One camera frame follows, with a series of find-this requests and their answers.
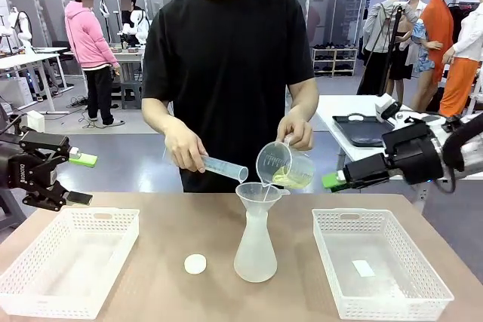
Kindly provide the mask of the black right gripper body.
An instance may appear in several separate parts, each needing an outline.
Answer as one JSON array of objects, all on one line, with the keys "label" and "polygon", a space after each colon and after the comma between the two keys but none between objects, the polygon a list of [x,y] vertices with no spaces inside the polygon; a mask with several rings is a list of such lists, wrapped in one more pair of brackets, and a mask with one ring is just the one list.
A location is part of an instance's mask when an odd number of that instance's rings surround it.
[{"label": "black right gripper body", "polygon": [[382,135],[390,170],[399,170],[408,185],[444,176],[441,159],[432,142],[434,134],[424,122],[409,124]]}]

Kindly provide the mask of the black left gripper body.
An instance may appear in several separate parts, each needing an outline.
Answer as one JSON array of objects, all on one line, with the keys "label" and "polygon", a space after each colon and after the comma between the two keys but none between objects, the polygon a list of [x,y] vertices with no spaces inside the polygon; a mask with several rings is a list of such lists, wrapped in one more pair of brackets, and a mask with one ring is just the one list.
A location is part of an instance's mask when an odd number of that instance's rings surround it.
[{"label": "black left gripper body", "polygon": [[57,156],[53,153],[28,153],[22,149],[1,147],[1,188],[39,186],[47,189],[56,181],[56,167]]}]

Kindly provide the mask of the person's left hand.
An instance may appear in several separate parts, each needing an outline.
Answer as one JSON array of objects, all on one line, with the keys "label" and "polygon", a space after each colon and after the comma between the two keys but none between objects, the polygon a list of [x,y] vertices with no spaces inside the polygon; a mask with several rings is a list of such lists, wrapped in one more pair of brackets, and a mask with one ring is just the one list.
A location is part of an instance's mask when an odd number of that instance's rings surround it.
[{"label": "person's left hand", "polygon": [[292,109],[279,122],[276,140],[293,149],[309,151],[313,145],[312,126],[302,113]]}]

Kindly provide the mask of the person's right hand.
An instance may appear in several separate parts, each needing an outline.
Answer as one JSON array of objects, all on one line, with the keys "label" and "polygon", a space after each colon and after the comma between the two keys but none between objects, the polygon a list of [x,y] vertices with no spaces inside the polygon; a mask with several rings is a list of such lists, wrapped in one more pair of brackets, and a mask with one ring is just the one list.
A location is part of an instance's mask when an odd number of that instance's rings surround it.
[{"label": "person's right hand", "polygon": [[185,124],[173,124],[165,131],[165,145],[180,169],[205,172],[203,157],[208,153],[201,139]]}]

